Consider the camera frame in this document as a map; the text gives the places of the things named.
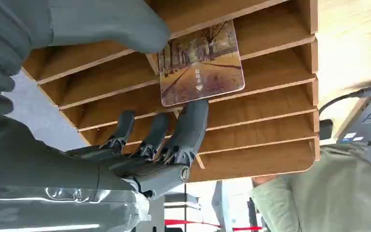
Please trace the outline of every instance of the robotic hand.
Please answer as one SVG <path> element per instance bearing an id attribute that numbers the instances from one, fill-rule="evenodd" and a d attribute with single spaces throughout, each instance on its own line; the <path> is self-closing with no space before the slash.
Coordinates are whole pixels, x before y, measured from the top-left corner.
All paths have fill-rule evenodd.
<path id="1" fill-rule="evenodd" d="M 61 152 L 5 117 L 1 95 L 32 49 L 114 40 L 151 53 L 170 32 L 143 0 L 0 0 L 0 231 L 129 231 L 148 200 L 188 179 L 204 137 L 208 103 L 190 103 L 162 148 L 167 118 L 157 115 L 139 149 L 122 155 L 133 126 L 124 112 L 104 145 Z"/>
<path id="2" fill-rule="evenodd" d="M 189 103 L 178 117 L 174 134 L 157 156 L 168 127 L 167 115 L 160 113 L 154 117 L 149 134 L 137 150 L 123 155 L 134 124 L 134 112 L 125 111 L 118 119 L 115 133 L 103 145 L 72 150 L 66 154 L 98 162 L 136 191 L 154 200 L 188 180 L 191 164 L 207 129 L 207 116 L 207 101 Z M 110 176 L 100 175 L 100 180 L 102 178 Z"/>

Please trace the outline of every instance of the person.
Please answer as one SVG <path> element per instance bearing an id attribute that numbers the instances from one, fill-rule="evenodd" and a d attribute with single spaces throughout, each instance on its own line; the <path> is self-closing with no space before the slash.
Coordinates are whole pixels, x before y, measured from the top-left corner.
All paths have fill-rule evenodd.
<path id="1" fill-rule="evenodd" d="M 321 147 L 302 173 L 253 177 L 251 198 L 272 232 L 371 231 L 371 163 L 364 144 Z"/>

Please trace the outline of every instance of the robotic finger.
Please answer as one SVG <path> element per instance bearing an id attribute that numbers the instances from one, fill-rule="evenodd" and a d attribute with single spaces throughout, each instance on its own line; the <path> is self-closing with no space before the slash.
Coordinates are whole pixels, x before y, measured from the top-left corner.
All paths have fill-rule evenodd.
<path id="1" fill-rule="evenodd" d="M 153 119 L 148 136 L 129 156 L 108 160 L 109 170 L 131 184 L 148 199 L 156 199 L 173 187 L 186 182 L 190 167 L 207 129 L 208 102 L 189 103 L 181 111 L 174 134 L 157 158 L 168 125 L 168 117 L 159 114 Z"/>

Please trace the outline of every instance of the wooden shelf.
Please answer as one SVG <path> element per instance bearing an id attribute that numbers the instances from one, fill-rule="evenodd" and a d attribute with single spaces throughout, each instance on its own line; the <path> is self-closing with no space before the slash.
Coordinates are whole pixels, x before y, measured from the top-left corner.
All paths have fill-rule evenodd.
<path id="1" fill-rule="evenodd" d="M 308 44 L 314 40 L 292 2 L 279 4 L 234 20 L 241 59 Z"/>
<path id="2" fill-rule="evenodd" d="M 316 137 L 304 115 L 207 131 L 199 154 L 287 143 Z"/>
<path id="3" fill-rule="evenodd" d="M 201 4 L 199 0 L 187 2 L 153 0 L 152 8 L 166 21 L 172 31 L 171 37 L 177 38 L 284 1 L 287 0 L 245 0 L 230 4 L 228 0 L 206 0 L 204 4 Z M 133 50 L 127 49 L 118 43 L 107 41 L 56 47 L 45 52 L 50 54 L 48 59 L 37 60 L 34 68 L 38 71 L 30 75 L 39 84 L 128 55 Z M 41 51 L 35 50 L 31 57 L 40 56 L 41 53 Z"/>
<path id="4" fill-rule="evenodd" d="M 243 62 L 245 88 L 242 91 L 219 96 L 210 102 L 224 101 L 255 93 L 266 92 L 289 86 L 312 82 L 310 74 L 300 59 L 291 50 L 279 51 Z M 117 123 L 117 117 L 124 110 L 136 111 L 136 118 L 153 116 L 165 108 L 160 102 L 160 87 L 148 86 L 87 104 L 82 118 L 74 122 L 80 131 Z"/>
<path id="5" fill-rule="evenodd" d="M 158 83 L 146 56 L 140 53 L 127 55 L 65 78 L 70 78 L 70 81 L 59 105 L 60 109 Z"/>
<path id="6" fill-rule="evenodd" d="M 212 131 L 317 111 L 317 108 L 309 100 L 304 88 L 306 88 L 306 85 L 293 86 L 249 95 L 241 99 L 211 103 L 207 130 Z M 170 120 L 166 138 L 169 138 L 174 132 L 176 122 L 173 113 L 168 115 Z M 148 134 L 151 121 L 152 117 L 135 120 L 133 132 L 127 144 L 139 144 Z M 93 144 L 104 143 L 115 129 L 116 125 L 93 129 L 97 133 Z"/>
<path id="7" fill-rule="evenodd" d="M 147 3 L 172 38 L 232 19 L 236 29 L 245 88 L 209 99 L 191 181 L 299 172 L 320 159 L 316 0 Z M 112 135 L 124 110 L 135 111 L 129 153 L 159 112 L 169 114 L 167 140 L 183 107 L 162 106 L 156 60 L 105 41 L 35 50 L 23 68 L 90 145 Z"/>
<path id="8" fill-rule="evenodd" d="M 299 12 L 292 10 L 290 2 L 237 18 L 235 27 L 241 59 L 285 50 L 314 40 L 314 35 L 307 32 L 300 21 Z M 134 53 L 64 77 L 67 80 L 62 78 L 43 84 L 42 89 L 46 91 L 52 87 L 58 90 L 46 91 L 46 94 L 60 109 L 66 109 L 157 84 L 158 77 L 154 75 L 146 57 Z"/>
<path id="9" fill-rule="evenodd" d="M 205 169 L 194 163 L 190 182 L 305 171 L 314 162 L 309 143 L 304 140 L 201 155 Z"/>

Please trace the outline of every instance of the black cable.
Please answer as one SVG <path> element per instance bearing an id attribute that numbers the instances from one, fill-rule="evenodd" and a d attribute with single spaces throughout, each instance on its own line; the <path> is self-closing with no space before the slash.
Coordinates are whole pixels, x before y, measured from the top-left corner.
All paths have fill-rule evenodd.
<path id="1" fill-rule="evenodd" d="M 371 87 L 363 88 L 358 91 L 345 94 L 343 96 L 337 97 L 328 103 L 326 103 L 324 106 L 322 106 L 319 109 L 319 115 L 321 116 L 322 111 L 324 111 L 326 108 L 328 108 L 330 105 L 334 104 L 335 102 L 339 102 L 340 100 L 346 99 L 346 98 L 364 98 L 364 97 L 371 97 Z"/>

